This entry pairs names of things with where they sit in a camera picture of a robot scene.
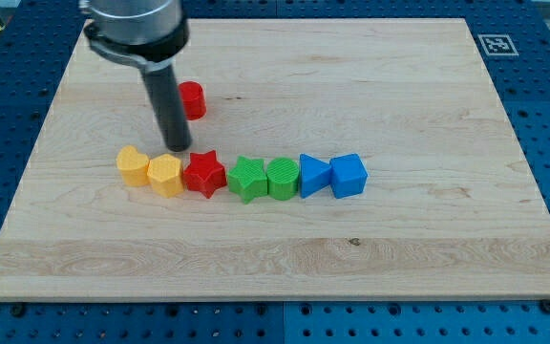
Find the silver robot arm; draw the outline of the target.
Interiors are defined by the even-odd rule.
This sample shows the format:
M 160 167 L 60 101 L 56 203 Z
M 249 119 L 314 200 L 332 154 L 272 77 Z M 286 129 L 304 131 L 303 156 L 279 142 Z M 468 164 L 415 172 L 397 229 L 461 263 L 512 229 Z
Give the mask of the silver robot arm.
M 141 74 L 165 146 L 188 149 L 192 137 L 173 60 L 189 41 L 180 0 L 79 0 L 91 19 L 83 32 L 90 49 Z

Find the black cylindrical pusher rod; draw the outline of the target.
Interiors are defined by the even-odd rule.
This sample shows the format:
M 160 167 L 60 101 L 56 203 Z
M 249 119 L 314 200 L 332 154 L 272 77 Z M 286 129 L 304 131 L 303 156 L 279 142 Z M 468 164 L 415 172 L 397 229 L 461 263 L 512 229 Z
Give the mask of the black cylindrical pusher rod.
M 174 152 L 188 149 L 192 137 L 173 67 L 141 75 L 165 146 Z

